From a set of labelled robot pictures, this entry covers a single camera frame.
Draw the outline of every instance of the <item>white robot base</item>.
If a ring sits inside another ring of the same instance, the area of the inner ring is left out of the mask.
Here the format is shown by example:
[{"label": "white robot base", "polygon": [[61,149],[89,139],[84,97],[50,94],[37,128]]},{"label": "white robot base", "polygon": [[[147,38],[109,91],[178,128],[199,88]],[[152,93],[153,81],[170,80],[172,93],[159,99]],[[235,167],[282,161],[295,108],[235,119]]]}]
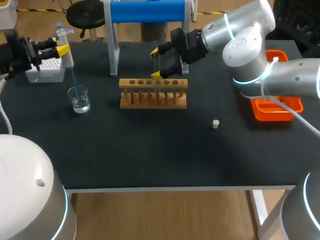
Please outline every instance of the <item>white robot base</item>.
[{"label": "white robot base", "polygon": [[76,215],[46,153],[0,135],[0,239],[74,240]]}]

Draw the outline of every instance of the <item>black stool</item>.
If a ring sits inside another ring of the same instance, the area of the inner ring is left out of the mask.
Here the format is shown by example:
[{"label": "black stool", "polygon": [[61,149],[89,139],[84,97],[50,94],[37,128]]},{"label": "black stool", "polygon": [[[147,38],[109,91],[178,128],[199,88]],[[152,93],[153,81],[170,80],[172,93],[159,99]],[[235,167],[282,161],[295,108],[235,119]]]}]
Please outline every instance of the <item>black stool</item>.
[{"label": "black stool", "polygon": [[65,16],[71,26],[82,29],[80,38],[89,29],[90,40],[97,41],[96,28],[105,24],[104,3],[99,0],[79,1],[68,8]]}]

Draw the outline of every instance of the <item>glass beaker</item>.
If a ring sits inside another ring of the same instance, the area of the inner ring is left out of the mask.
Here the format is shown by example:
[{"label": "glass beaker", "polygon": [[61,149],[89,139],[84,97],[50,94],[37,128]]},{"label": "glass beaker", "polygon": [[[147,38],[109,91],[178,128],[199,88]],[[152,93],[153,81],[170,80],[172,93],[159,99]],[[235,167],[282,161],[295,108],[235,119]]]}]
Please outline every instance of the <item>glass beaker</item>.
[{"label": "glass beaker", "polygon": [[88,90],[85,86],[73,86],[69,88],[67,94],[71,100],[73,110],[77,114],[84,114],[89,111],[90,103],[88,98]]}]

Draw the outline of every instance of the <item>orange tray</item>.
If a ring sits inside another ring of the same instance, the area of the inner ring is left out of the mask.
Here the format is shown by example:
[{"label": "orange tray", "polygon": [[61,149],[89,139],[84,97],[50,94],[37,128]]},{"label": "orange tray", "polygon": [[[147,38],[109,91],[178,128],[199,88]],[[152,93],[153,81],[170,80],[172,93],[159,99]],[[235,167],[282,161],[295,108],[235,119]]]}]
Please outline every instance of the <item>orange tray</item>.
[{"label": "orange tray", "polygon": [[[288,57],[281,50],[266,50],[268,62],[272,62],[274,57],[279,58],[279,62],[288,61]],[[304,110],[300,97],[277,96],[276,99],[286,104],[296,113],[300,114]],[[294,116],[287,110],[280,107],[273,101],[267,101],[264,98],[250,99],[255,118],[261,122],[285,122],[292,121]]]}]

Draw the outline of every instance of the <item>blue bar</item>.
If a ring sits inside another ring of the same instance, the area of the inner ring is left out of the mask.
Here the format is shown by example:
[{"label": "blue bar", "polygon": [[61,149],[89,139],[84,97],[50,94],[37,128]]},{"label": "blue bar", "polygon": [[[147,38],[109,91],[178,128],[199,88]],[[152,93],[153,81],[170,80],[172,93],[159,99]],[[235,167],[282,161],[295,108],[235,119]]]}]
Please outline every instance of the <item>blue bar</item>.
[{"label": "blue bar", "polygon": [[185,1],[112,1],[113,23],[166,23],[185,21]]}]

